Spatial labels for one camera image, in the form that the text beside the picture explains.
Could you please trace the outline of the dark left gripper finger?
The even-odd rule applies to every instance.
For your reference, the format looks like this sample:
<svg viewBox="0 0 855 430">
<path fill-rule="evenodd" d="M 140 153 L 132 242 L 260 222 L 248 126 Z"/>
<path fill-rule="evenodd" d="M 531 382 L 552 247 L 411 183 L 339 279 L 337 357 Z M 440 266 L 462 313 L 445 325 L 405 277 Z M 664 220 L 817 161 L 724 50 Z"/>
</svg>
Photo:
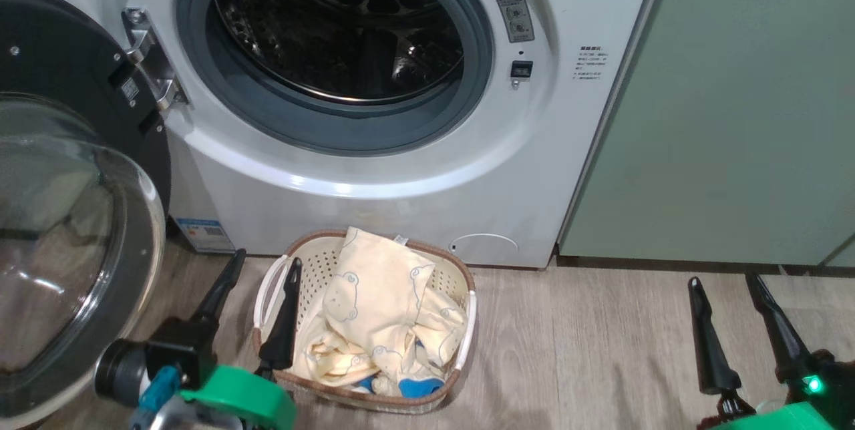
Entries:
<svg viewBox="0 0 855 430">
<path fill-rule="evenodd" d="M 289 268 L 281 270 L 263 327 L 267 336 L 259 350 L 260 373 L 284 371 L 293 366 L 302 273 L 300 258 L 291 259 Z"/>
<path fill-rule="evenodd" d="M 220 272 L 210 290 L 202 299 L 198 308 L 192 315 L 194 323 L 218 324 L 222 311 L 225 306 L 227 297 L 238 282 L 241 275 L 244 261 L 246 258 L 246 250 L 239 248 L 233 254 L 231 260 L 226 263 L 222 272 Z"/>
</svg>

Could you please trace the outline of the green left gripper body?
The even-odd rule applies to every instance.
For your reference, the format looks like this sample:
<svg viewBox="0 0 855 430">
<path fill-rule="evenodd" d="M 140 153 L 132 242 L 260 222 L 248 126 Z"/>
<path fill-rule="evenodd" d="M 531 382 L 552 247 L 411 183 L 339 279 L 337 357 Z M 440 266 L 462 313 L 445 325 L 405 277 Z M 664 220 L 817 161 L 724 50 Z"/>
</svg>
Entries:
<svg viewBox="0 0 855 430">
<path fill-rule="evenodd" d="M 263 429 L 291 429 L 297 417 L 283 387 L 242 367 L 218 365 L 201 387 L 181 389 L 179 395 Z"/>
</svg>

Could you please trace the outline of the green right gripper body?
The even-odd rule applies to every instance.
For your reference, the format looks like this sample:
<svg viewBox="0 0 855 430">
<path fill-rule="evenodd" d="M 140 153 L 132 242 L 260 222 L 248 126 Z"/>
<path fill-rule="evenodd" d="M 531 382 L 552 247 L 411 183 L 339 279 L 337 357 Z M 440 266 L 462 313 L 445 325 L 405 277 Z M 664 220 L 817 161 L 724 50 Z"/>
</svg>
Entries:
<svg viewBox="0 0 855 430">
<path fill-rule="evenodd" d="M 800 379 L 782 408 L 759 414 L 736 391 L 724 391 L 717 414 L 697 429 L 852 429 L 853 362 L 840 362 L 828 350 L 812 352 L 818 372 Z"/>
</svg>

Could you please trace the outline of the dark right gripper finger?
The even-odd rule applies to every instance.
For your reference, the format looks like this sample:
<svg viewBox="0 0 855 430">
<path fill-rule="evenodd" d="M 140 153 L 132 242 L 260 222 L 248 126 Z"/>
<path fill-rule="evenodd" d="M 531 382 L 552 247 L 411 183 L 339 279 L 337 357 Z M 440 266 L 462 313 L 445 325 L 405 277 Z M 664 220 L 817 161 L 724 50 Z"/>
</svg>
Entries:
<svg viewBox="0 0 855 430">
<path fill-rule="evenodd" d="M 699 390 L 706 395 L 735 393 L 741 387 L 740 377 L 727 362 L 712 322 L 713 311 L 702 281 L 693 276 L 687 288 Z"/>
<path fill-rule="evenodd" d="M 745 274 L 752 304 L 763 318 L 772 345 L 779 382 L 803 379 L 810 373 L 810 351 L 799 333 L 756 272 Z"/>
</svg>

